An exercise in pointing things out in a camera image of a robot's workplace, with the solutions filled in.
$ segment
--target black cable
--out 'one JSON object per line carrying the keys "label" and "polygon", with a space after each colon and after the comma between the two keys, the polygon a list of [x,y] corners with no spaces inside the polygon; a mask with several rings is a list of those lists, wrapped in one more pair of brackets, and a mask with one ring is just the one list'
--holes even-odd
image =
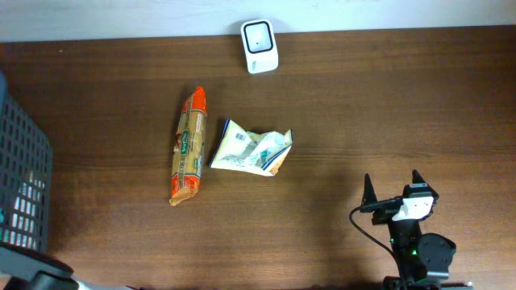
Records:
{"label": "black cable", "polygon": [[350,213],[349,213],[349,221],[352,223],[352,225],[359,231],[361,232],[364,236],[368,237],[371,241],[375,242],[378,246],[384,248],[386,251],[389,252],[389,254],[393,257],[394,259],[394,262],[396,262],[396,266],[397,266],[397,271],[400,275],[400,280],[402,281],[402,286],[405,290],[407,290],[407,287],[406,287],[406,282],[405,282],[405,278],[403,278],[403,273],[402,273],[402,268],[400,267],[400,263],[399,261],[397,260],[397,256],[396,254],[391,250],[389,249],[385,244],[383,244],[382,242],[378,241],[377,239],[375,239],[371,234],[368,234],[365,230],[362,230],[361,227],[359,227],[355,221],[353,221],[353,214],[356,213],[357,211],[360,210],[360,206],[359,207],[356,207],[354,208]]}

